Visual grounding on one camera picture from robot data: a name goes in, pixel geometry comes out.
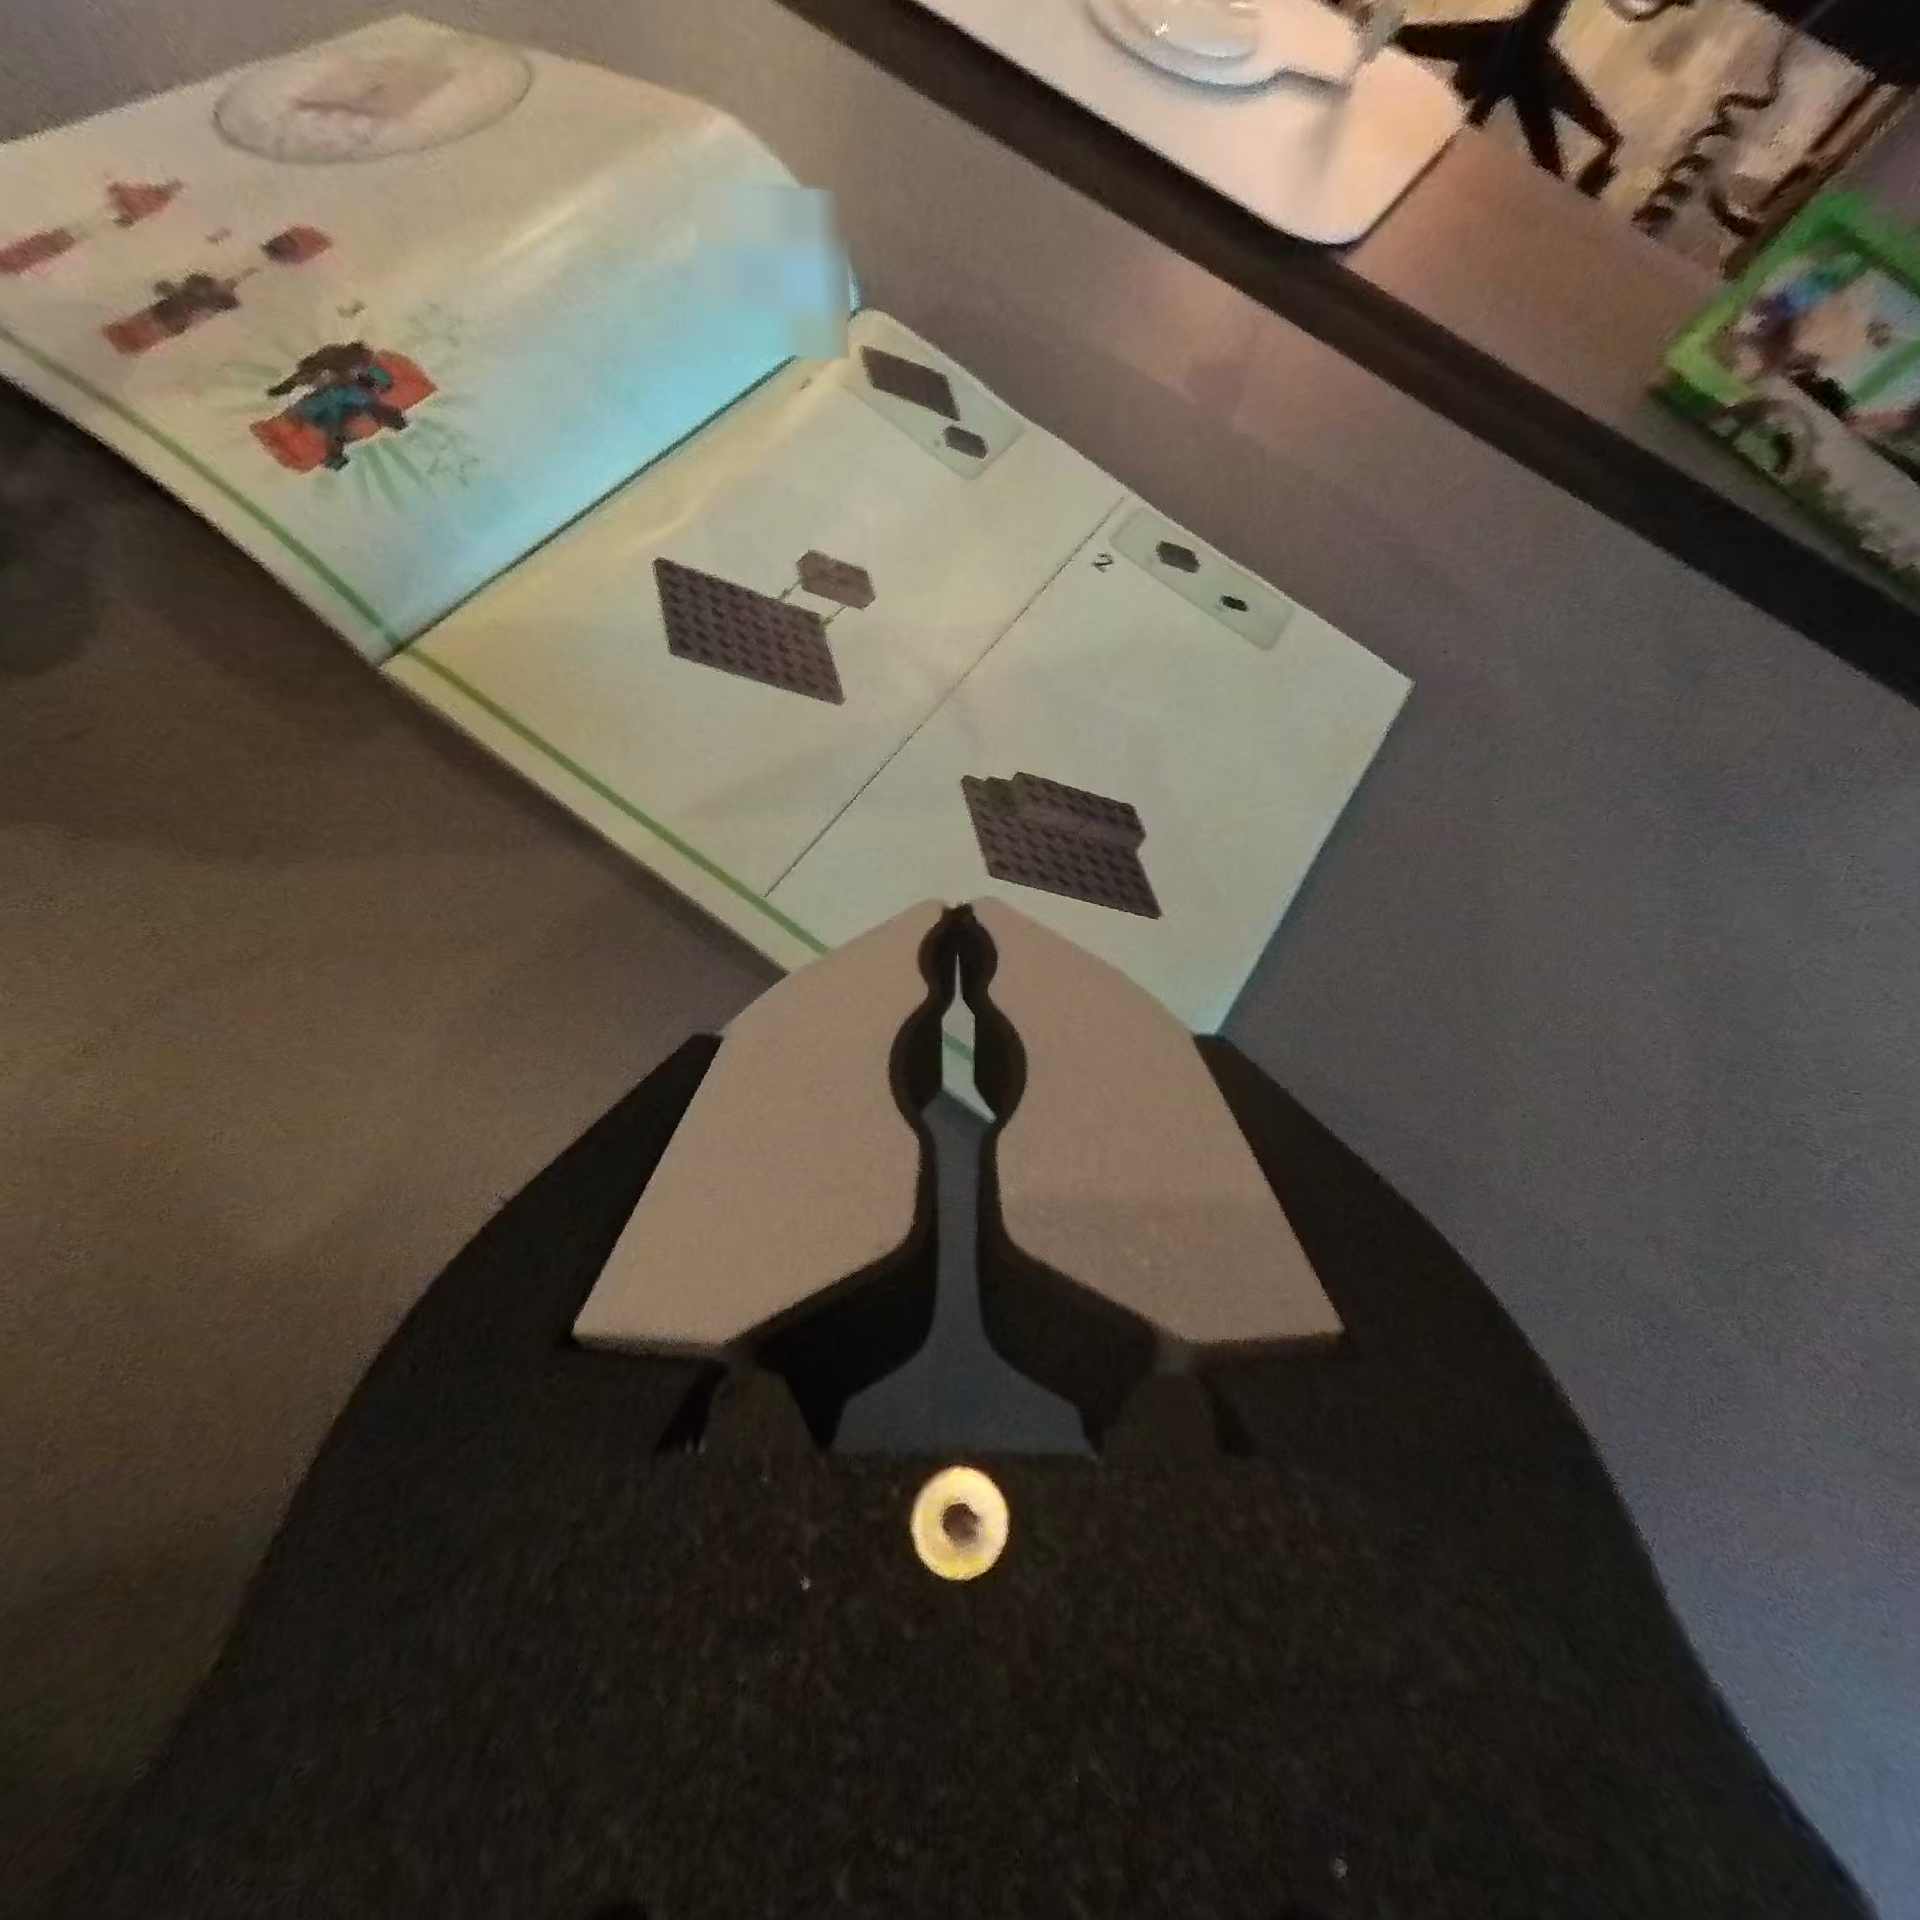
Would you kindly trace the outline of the white instruction booklet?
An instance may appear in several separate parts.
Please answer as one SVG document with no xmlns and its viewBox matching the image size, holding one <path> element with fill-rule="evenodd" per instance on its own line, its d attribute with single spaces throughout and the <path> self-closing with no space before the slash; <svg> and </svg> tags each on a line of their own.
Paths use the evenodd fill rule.
<svg viewBox="0 0 1920 1920">
<path fill-rule="evenodd" d="M 8 382 L 780 968 L 993 897 L 1216 1032 L 1405 707 L 674 89 L 399 16 L 2 213 Z"/>
</svg>

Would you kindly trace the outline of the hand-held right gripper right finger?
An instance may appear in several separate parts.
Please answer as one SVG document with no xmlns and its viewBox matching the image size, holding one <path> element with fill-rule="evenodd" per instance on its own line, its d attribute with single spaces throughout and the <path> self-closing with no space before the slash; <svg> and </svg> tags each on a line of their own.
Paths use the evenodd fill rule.
<svg viewBox="0 0 1920 1920">
<path fill-rule="evenodd" d="M 1188 1026 L 1008 902 L 974 902 L 968 933 L 974 1088 L 1012 1253 L 1196 1357 L 1341 1340 Z"/>
</svg>

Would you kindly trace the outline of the black office chair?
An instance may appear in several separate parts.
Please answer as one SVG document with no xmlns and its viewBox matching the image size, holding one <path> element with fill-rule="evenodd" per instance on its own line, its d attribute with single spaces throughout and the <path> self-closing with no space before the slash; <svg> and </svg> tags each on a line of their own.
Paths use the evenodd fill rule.
<svg viewBox="0 0 1920 1920">
<path fill-rule="evenodd" d="M 1568 165 L 1558 124 L 1572 122 L 1597 146 L 1572 184 L 1599 198 L 1616 177 L 1624 136 L 1556 49 L 1570 12 L 1572 2 L 1525 2 L 1510 18 L 1413 22 L 1397 29 L 1396 45 L 1413 59 L 1450 66 L 1471 126 L 1483 128 L 1500 107 L 1512 109 L 1537 169 L 1560 180 L 1568 180 Z"/>
</svg>

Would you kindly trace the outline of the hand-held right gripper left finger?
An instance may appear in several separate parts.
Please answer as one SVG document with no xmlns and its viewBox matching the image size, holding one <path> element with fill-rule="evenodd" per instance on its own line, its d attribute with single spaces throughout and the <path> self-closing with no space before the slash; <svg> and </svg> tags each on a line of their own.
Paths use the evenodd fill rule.
<svg viewBox="0 0 1920 1920">
<path fill-rule="evenodd" d="M 585 1348 L 732 1357 L 908 1251 L 927 1210 L 952 912 L 916 902 L 724 1030 L 581 1309 Z"/>
</svg>

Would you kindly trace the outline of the green toy brick box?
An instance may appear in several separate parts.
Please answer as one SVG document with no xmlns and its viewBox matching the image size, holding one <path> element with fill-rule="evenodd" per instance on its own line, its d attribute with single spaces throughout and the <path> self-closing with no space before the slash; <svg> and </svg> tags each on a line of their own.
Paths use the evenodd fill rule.
<svg viewBox="0 0 1920 1920">
<path fill-rule="evenodd" d="M 1680 329 L 1653 395 L 1916 604 L 1914 229 L 1816 196 Z"/>
</svg>

